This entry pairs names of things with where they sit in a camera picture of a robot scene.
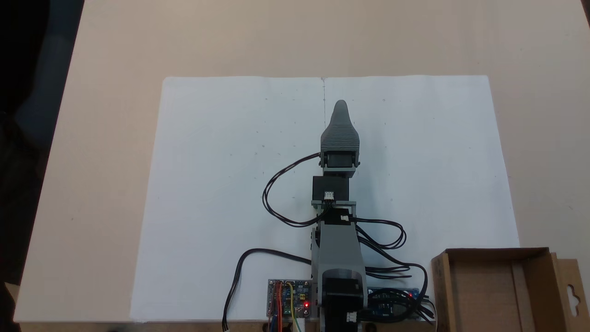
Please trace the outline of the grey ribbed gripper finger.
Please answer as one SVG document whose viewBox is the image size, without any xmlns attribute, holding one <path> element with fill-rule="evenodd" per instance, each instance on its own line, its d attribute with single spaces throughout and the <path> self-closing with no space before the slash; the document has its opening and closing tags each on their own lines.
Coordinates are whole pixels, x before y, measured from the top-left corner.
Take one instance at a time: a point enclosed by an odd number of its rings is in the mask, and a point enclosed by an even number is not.
<svg viewBox="0 0 590 332">
<path fill-rule="evenodd" d="M 320 137 L 320 151 L 360 151 L 360 136 L 353 126 L 344 100 L 335 103 L 330 122 Z"/>
</svg>

